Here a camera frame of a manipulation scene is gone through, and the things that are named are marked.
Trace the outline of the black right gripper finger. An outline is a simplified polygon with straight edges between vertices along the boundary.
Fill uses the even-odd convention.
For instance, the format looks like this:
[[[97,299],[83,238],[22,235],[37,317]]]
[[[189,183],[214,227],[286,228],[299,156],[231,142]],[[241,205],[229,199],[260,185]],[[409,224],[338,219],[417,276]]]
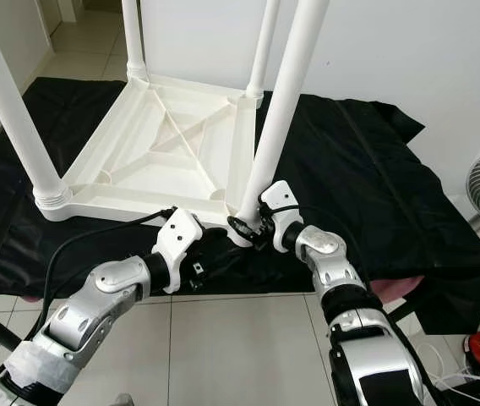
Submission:
[[[259,232],[240,217],[226,217],[226,224],[227,236],[236,246],[254,246],[259,241]]]

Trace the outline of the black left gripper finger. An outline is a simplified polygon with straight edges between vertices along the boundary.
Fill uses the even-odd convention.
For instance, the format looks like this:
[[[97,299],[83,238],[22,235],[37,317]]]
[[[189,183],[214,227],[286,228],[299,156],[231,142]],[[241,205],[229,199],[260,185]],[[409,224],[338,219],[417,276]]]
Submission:
[[[202,267],[206,272],[224,272],[241,264],[241,247],[211,244],[202,248]]]

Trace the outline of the white plastic table leg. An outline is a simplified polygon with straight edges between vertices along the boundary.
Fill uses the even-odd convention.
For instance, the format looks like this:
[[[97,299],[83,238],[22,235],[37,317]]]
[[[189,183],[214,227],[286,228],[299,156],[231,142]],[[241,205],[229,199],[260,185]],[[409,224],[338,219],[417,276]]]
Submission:
[[[127,75],[130,79],[149,78],[142,42],[139,0],[121,0],[122,20],[127,48]]]
[[[253,54],[250,79],[248,79],[248,84],[244,90],[246,97],[260,98],[263,96],[265,73],[268,61],[270,61],[270,46],[272,37],[274,37],[280,3],[281,0],[265,1],[262,23],[260,23],[259,27],[259,37],[257,37],[256,48]]]
[[[245,186],[243,206],[237,214],[252,228],[262,224],[259,195],[274,179],[329,4],[330,0],[298,0],[250,178]]]
[[[36,206],[48,219],[56,221],[57,213],[62,206],[69,204],[73,192],[59,177],[1,49],[0,124],[7,131],[14,151],[26,170],[32,184]]]

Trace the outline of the black table cloth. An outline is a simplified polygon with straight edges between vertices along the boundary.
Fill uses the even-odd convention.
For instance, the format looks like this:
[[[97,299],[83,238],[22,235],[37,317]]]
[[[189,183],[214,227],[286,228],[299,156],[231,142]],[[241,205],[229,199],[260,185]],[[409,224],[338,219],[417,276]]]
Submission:
[[[391,104],[303,94],[275,176],[306,222],[347,240],[365,281],[425,277],[409,295],[426,333],[469,335],[480,326],[480,238],[407,146],[421,130]],[[93,267],[147,254],[155,236],[88,217],[48,221],[0,133],[0,294],[39,297],[53,281],[67,298]]]

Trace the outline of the pink stool seat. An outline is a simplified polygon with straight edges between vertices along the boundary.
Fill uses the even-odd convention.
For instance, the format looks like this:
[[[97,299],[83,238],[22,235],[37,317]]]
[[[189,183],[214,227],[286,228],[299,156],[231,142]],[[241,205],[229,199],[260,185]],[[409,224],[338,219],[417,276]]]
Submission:
[[[398,279],[373,279],[370,282],[372,293],[379,298],[383,305],[401,300],[412,293],[424,282],[424,276],[411,276]]]

